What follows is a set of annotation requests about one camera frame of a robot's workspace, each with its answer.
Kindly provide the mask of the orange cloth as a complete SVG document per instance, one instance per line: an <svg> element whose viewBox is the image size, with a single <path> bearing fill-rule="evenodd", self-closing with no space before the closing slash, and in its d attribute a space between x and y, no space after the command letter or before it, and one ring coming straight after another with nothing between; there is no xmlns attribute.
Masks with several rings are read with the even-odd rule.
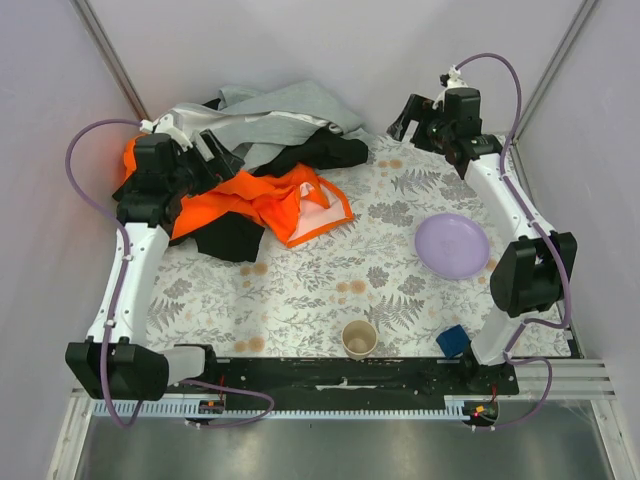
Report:
<svg viewBox="0 0 640 480"><path fill-rule="evenodd" d="M227 213L269 228L292 248L354 219L345 194L303 164L280 178L245 171L222 185L181 200L171 238L194 234Z"/></svg>

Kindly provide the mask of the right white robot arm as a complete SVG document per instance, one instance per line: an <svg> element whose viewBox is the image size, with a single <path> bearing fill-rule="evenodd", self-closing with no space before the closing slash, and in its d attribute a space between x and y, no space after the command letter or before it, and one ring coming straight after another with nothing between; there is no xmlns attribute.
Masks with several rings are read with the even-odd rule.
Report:
<svg viewBox="0 0 640 480"><path fill-rule="evenodd" d="M471 87L449 88L436 100L413 94L387 132L402 140L414 124L412 144L445 157L488 208L506 245L490 277L494 305L468 349L476 364L494 366L509 361L519 336L537 323L535 313L563 302L562 320L546 325L568 326L577 241L546 221L507 172L505 146L483 133L480 107Z"/></svg>

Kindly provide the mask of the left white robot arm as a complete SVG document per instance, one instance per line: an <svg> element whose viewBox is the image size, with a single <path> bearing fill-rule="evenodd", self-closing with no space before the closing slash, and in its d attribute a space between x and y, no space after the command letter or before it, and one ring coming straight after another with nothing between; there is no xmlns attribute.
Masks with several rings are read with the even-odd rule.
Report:
<svg viewBox="0 0 640 480"><path fill-rule="evenodd" d="M134 170L109 217L116 249L101 305L85 340L69 343L65 352L85 391L103 401L157 401L169 386L201 376L214 361L204 345L147 348L147 314L183 199L212 191L243 164L210 130L193 134L186 145L168 133L143 135L132 154Z"/></svg>

